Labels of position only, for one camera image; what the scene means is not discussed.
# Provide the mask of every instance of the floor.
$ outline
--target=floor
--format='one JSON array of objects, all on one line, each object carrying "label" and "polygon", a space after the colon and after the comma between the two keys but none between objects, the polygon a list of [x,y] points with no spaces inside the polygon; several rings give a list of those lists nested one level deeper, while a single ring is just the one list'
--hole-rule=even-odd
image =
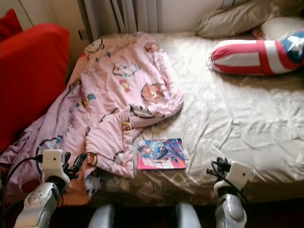
[{"label": "floor", "polygon": [[[214,206],[195,207],[203,228],[215,228]],[[6,228],[13,228],[22,204],[13,208],[6,218]],[[53,214],[50,228],[86,228],[94,212],[91,207],[62,207]],[[304,199],[262,203],[245,207],[248,220],[246,228],[253,228],[254,214],[259,228],[303,228]],[[115,228],[170,228],[173,207],[120,208],[116,210]]]}]

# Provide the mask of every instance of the comic book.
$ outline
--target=comic book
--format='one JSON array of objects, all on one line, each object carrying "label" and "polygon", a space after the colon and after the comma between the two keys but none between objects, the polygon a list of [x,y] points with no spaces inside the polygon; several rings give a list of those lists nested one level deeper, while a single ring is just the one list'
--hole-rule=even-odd
[{"label": "comic book", "polygon": [[139,140],[137,169],[185,169],[181,139]]}]

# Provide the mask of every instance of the cartoon print blanket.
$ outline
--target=cartoon print blanket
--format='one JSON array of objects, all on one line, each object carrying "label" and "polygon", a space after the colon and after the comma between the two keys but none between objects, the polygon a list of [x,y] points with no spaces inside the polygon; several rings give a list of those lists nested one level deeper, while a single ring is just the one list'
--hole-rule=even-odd
[{"label": "cartoon print blanket", "polygon": [[[1,163],[11,170],[25,157],[57,148],[71,152],[71,166],[86,152],[79,178],[64,195],[64,204],[79,205],[98,185],[87,181],[96,167],[133,178],[133,140],[143,127],[176,114],[183,98],[167,55],[146,33],[95,41],[73,74],[79,78],[1,155]],[[23,199],[41,181],[41,164],[23,163],[8,184],[7,201]]]}]

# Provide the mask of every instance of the bed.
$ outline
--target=bed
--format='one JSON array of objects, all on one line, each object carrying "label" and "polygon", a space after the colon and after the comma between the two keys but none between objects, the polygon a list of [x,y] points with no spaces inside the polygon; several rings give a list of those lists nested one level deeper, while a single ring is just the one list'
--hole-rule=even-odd
[{"label": "bed", "polygon": [[[134,179],[100,171],[101,187],[90,203],[215,204],[214,178],[206,169],[218,156],[252,168],[246,185],[251,202],[303,197],[304,69],[279,76],[223,75],[206,65],[221,40],[199,38],[192,32],[154,37],[178,73],[184,104],[178,114],[146,127],[134,141],[134,167],[138,139],[181,138],[187,169],[135,169]],[[238,38],[253,39],[250,35]]]}]

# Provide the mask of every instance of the red armchair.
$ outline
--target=red armchair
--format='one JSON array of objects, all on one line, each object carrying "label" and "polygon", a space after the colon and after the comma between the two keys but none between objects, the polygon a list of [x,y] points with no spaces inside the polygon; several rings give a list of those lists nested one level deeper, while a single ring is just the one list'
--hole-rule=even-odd
[{"label": "red armchair", "polygon": [[40,24],[0,42],[0,153],[65,89],[69,32]]}]

